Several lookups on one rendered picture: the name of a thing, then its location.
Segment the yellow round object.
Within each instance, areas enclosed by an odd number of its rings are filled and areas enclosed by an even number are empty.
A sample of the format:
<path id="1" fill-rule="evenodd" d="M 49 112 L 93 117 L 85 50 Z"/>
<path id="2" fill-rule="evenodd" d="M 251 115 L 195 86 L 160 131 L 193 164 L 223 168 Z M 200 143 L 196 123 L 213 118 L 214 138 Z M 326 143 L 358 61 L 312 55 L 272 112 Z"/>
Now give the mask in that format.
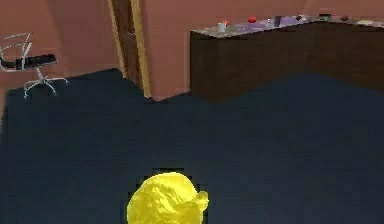
<path id="1" fill-rule="evenodd" d="M 197 191 L 178 172 L 146 179 L 127 204 L 127 224 L 202 224 L 209 205 L 207 191 Z"/>

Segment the brown wooden room door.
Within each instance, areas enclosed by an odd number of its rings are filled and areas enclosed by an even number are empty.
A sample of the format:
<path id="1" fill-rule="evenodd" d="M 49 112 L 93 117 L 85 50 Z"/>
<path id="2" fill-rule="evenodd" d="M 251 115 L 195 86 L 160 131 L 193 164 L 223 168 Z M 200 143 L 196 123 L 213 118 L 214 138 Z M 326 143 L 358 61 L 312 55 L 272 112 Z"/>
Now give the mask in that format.
<path id="1" fill-rule="evenodd" d="M 140 0 L 108 0 L 120 70 L 151 97 Z"/>

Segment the dark brown counter cabinet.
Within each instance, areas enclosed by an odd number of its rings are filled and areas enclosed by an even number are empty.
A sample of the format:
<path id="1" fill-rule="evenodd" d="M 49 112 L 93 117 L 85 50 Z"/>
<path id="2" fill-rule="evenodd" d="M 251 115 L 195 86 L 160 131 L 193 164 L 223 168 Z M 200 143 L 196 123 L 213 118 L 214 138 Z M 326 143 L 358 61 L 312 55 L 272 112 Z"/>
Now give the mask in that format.
<path id="1" fill-rule="evenodd" d="M 342 16 L 274 18 L 190 32 L 190 91 L 222 103 L 301 72 L 384 90 L 384 21 L 359 25 Z"/>

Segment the black office chair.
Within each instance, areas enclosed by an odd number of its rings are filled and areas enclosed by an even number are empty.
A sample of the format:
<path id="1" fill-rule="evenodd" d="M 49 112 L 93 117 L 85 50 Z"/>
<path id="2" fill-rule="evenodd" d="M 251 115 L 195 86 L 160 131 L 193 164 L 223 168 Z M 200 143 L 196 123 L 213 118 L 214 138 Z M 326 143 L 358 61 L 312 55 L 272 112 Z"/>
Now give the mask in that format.
<path id="1" fill-rule="evenodd" d="M 29 92 L 34 87 L 39 85 L 48 86 L 51 89 L 52 94 L 56 96 L 57 91 L 55 87 L 52 85 L 52 83 L 54 81 L 61 80 L 61 81 L 64 81 L 66 85 L 69 85 L 70 82 L 64 77 L 49 78 L 48 76 L 43 75 L 43 73 L 41 72 L 41 67 L 47 67 L 47 66 L 56 64 L 58 60 L 54 54 L 29 56 L 28 53 L 30 52 L 33 45 L 33 42 L 29 40 L 31 35 L 32 35 L 31 32 L 24 32 L 24 33 L 10 34 L 3 38 L 3 40 L 8 40 L 8 39 L 22 37 L 22 36 L 25 37 L 25 39 L 19 43 L 13 43 L 7 46 L 0 45 L 0 70 L 6 73 L 21 72 L 21 71 L 27 71 L 30 69 L 34 69 L 36 71 L 38 79 L 27 81 L 23 85 L 25 99 L 29 97 Z M 13 61 L 6 60 L 4 52 L 14 47 L 21 47 L 21 55 Z"/>

